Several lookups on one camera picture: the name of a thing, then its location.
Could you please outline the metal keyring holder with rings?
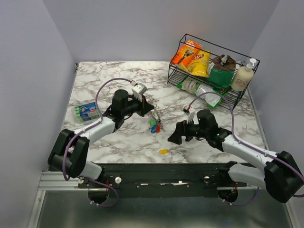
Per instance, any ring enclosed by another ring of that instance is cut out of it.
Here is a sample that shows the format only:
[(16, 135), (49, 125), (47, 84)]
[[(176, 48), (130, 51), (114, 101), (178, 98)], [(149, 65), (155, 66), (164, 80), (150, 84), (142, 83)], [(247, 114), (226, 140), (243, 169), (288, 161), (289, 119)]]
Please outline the metal keyring holder with rings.
[(154, 120), (155, 125), (159, 125), (160, 129), (165, 131), (165, 129), (163, 128), (162, 111), (157, 104), (156, 105), (154, 104), (154, 109), (148, 113), (148, 116), (149, 116), (149, 122), (150, 122), (150, 120)]

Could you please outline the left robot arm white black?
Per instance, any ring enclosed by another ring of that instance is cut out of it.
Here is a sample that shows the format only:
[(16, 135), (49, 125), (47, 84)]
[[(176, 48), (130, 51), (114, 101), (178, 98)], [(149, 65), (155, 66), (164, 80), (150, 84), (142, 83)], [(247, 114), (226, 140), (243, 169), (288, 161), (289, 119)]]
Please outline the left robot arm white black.
[(144, 117), (154, 106), (146, 101), (144, 95), (136, 97), (125, 90), (117, 90), (111, 105), (102, 118), (82, 129), (62, 130), (47, 160), (48, 165), (65, 174), (66, 178), (84, 177), (96, 188), (105, 183), (102, 167), (87, 160), (89, 146), (106, 135), (117, 131), (127, 116), (134, 113)]

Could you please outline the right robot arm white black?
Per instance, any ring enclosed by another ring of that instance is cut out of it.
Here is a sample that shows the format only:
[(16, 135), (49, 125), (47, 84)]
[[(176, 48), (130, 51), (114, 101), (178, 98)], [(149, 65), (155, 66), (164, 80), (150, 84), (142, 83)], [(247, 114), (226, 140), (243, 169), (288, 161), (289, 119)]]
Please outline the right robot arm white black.
[(250, 164), (227, 164), (218, 175), (219, 182), (224, 186), (234, 182), (246, 183), (265, 189), (272, 198), (286, 203), (304, 185), (304, 177), (290, 153), (276, 153), (241, 140), (231, 131), (219, 127), (208, 109), (190, 112), (186, 120), (176, 124), (168, 141), (180, 145), (183, 137), (187, 142), (192, 138), (204, 138), (211, 147)]

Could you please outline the blue key tag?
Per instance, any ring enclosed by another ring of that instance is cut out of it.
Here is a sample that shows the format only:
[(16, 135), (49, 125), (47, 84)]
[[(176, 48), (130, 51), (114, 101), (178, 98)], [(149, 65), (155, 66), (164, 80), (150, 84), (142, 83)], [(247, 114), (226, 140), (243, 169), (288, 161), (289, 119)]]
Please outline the blue key tag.
[(152, 129), (151, 129), (151, 133), (155, 133), (156, 132), (156, 126), (154, 126)]

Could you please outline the red key tag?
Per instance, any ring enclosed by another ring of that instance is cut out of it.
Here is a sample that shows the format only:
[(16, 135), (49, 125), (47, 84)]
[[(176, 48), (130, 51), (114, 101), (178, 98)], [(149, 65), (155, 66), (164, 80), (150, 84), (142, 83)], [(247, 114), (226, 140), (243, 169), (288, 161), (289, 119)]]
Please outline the red key tag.
[(156, 133), (159, 133), (159, 132), (160, 132), (160, 126), (159, 126), (159, 125), (156, 126), (155, 132), (156, 132)]

